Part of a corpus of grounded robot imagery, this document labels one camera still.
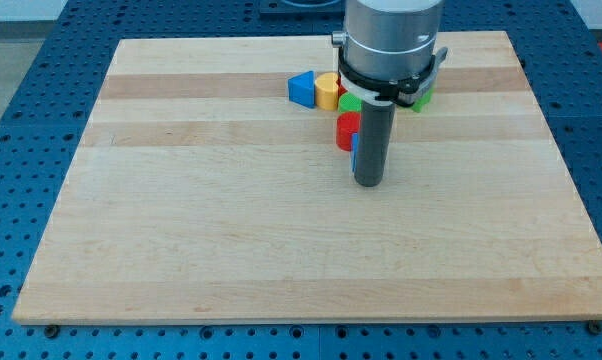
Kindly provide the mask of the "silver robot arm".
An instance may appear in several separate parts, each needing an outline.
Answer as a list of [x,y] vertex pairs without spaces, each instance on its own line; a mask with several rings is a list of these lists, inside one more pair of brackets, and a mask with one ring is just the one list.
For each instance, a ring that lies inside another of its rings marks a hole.
[[331,42],[357,73],[403,80],[429,66],[443,7],[443,0],[347,0]]

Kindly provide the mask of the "green block behind arm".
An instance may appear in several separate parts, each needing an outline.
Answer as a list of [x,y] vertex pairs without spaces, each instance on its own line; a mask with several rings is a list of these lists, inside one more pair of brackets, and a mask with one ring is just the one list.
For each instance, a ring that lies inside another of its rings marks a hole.
[[411,107],[411,109],[415,113],[421,113],[424,108],[430,103],[432,94],[434,92],[433,88],[430,88],[420,99],[418,99]]

